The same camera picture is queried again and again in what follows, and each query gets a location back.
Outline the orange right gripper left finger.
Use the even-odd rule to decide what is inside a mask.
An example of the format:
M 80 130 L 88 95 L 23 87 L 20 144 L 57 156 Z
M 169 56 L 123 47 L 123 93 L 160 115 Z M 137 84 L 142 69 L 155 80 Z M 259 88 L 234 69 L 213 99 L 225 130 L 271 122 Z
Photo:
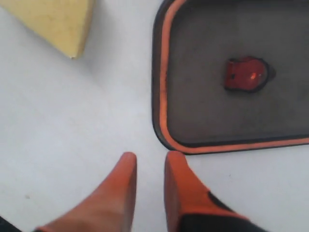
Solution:
M 137 157 L 124 153 L 104 181 L 80 204 L 36 228 L 38 232 L 129 232 L 137 188 Z

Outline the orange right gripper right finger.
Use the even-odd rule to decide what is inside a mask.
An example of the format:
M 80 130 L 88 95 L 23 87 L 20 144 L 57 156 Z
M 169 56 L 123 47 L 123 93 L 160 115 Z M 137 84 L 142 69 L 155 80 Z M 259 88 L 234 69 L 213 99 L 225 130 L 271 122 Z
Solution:
M 169 232 L 264 231 L 213 195 L 178 151 L 166 156 L 164 203 Z

